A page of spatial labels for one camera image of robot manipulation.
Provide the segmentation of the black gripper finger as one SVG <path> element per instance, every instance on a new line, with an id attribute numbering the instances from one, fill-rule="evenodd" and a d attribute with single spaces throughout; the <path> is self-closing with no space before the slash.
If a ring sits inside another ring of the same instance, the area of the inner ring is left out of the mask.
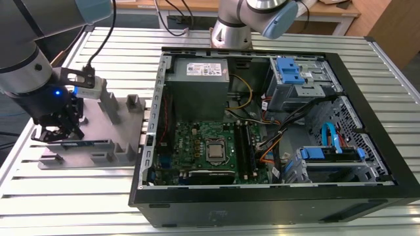
<path id="1" fill-rule="evenodd" d="M 45 126 L 38 127 L 31 134 L 31 140 L 43 143 L 51 143 L 65 139 L 66 133 L 62 129 L 50 131 Z"/>
<path id="2" fill-rule="evenodd" d="M 81 140 L 85 137 L 85 133 L 81 130 L 81 119 L 85 116 L 85 99 L 71 97 L 71 100 L 66 107 L 66 112 L 67 112 L 66 129 L 71 132 L 75 139 Z"/>

